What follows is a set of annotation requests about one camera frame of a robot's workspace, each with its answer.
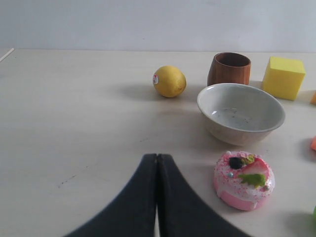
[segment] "yellow foam block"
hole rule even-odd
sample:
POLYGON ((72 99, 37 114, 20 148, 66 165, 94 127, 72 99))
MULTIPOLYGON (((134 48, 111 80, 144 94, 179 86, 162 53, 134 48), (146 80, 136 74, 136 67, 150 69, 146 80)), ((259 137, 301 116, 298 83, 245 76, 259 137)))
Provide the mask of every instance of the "yellow foam block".
POLYGON ((300 60, 270 57, 263 78, 263 90, 277 98, 295 100, 305 74, 300 60))
POLYGON ((316 105, 316 92, 315 92, 314 96, 312 97, 311 104, 316 105))

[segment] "orange object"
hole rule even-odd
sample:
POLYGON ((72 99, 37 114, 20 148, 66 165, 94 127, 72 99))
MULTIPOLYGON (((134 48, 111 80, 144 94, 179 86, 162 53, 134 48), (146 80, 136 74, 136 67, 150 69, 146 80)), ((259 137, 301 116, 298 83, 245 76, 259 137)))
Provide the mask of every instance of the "orange object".
POLYGON ((316 105, 316 92, 315 92, 315 94, 314 94, 314 96, 313 96, 313 98, 311 100, 311 104, 312 105, 316 105))
POLYGON ((316 151, 316 136, 312 140, 311 148, 316 151))

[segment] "pink frosting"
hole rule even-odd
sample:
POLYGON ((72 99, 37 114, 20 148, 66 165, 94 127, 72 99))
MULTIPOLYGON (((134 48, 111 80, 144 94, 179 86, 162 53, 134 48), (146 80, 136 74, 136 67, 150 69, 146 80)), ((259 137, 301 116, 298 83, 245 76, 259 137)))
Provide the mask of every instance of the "pink frosting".
POLYGON ((269 165, 265 165, 269 169, 266 180, 266 187, 255 188, 247 183, 242 184, 239 174, 242 169, 231 169, 229 166, 229 158, 246 157, 250 153, 247 152, 226 152, 216 163, 214 170, 214 186, 217 196, 220 197, 228 205, 241 210, 253 210, 259 208, 270 196, 275 187, 275 177, 269 165))

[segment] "blackberry decoration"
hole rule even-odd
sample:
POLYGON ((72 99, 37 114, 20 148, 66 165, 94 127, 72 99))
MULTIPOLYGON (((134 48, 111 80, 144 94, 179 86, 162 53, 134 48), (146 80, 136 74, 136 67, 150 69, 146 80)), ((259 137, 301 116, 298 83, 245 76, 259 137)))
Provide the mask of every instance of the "blackberry decoration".
POLYGON ((229 158, 229 166, 232 169, 241 169, 243 166, 242 159, 239 157, 230 157, 229 158))

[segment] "white wall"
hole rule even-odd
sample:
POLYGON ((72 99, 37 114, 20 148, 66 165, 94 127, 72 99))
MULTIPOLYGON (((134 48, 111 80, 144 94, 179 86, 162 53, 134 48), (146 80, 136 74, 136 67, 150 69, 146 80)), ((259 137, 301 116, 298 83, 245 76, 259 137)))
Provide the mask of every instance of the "white wall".
POLYGON ((316 0, 0 0, 0 47, 316 52, 316 0))

